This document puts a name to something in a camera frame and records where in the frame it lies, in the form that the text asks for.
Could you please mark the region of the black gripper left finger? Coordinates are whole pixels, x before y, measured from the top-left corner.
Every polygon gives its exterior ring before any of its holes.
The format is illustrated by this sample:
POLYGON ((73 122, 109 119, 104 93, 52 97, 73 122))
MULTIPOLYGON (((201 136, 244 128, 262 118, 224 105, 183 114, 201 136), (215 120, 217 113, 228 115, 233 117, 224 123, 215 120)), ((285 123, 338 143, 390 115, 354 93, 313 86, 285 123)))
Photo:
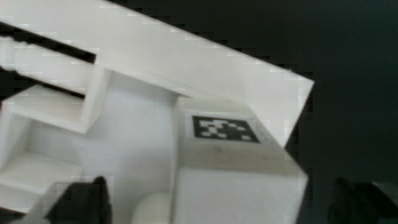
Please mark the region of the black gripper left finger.
POLYGON ((50 224, 112 224, 112 204, 107 179, 70 185, 45 216, 50 224))

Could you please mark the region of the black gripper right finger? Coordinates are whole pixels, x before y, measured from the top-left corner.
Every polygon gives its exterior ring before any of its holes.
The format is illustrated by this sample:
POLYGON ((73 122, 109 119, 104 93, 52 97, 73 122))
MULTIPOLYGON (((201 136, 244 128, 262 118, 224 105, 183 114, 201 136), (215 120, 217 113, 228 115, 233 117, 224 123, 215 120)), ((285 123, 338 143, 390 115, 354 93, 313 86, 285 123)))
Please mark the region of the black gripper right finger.
POLYGON ((335 183, 329 224, 398 224, 398 183, 335 183))

